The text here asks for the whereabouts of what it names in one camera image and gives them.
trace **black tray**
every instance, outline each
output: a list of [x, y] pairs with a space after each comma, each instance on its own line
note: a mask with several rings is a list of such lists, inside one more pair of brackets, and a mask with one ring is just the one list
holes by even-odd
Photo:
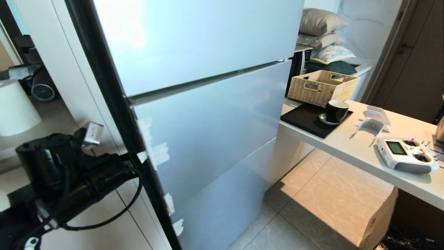
[[[292, 111], [283, 114], [281, 116], [281, 120], [303, 129], [309, 133], [314, 134], [315, 136], [319, 136], [320, 138], [326, 138], [334, 129], [336, 129], [338, 125], [327, 125], [319, 120], [319, 115], [325, 112], [325, 108], [315, 106], [312, 104], [302, 104]], [[353, 111], [348, 111], [345, 115], [344, 122]]]

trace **wicker basket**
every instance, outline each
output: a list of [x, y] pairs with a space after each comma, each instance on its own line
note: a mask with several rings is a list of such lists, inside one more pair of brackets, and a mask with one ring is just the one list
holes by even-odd
[[350, 98], [358, 82], [359, 77], [318, 70], [293, 77], [288, 97], [325, 107], [330, 100]]

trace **freezer drawer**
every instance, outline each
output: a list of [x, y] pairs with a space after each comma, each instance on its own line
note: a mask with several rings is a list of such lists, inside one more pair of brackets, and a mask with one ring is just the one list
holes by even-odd
[[276, 139], [269, 141], [177, 209], [183, 250], [225, 250], [261, 212]]
[[94, 0], [126, 96], [293, 55], [302, 0]]
[[176, 207], [276, 136], [290, 64], [133, 100], [151, 163]]

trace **pillow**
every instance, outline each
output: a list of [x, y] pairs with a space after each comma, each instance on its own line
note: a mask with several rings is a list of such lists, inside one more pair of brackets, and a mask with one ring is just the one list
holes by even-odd
[[323, 36], [348, 26], [340, 15], [316, 8], [304, 9], [299, 32], [312, 36]]
[[330, 64], [351, 57], [356, 56], [348, 49], [342, 46], [329, 45], [321, 50], [313, 50], [310, 60], [322, 64]]
[[331, 72], [336, 72], [344, 75], [353, 75], [356, 73], [355, 67], [350, 63], [344, 61], [332, 62], [328, 65], [311, 62], [308, 64], [307, 73], [315, 72], [318, 70], [326, 70]]
[[312, 47], [313, 49], [325, 48], [329, 45], [343, 45], [345, 40], [338, 34], [331, 33], [323, 36], [311, 36], [303, 33], [297, 35], [296, 45]]

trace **black mug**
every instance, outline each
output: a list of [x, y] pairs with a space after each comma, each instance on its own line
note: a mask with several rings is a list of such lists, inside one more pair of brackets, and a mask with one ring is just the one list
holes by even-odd
[[331, 100], [325, 107], [325, 120], [332, 123], [340, 123], [344, 119], [349, 108], [350, 105], [343, 101]]

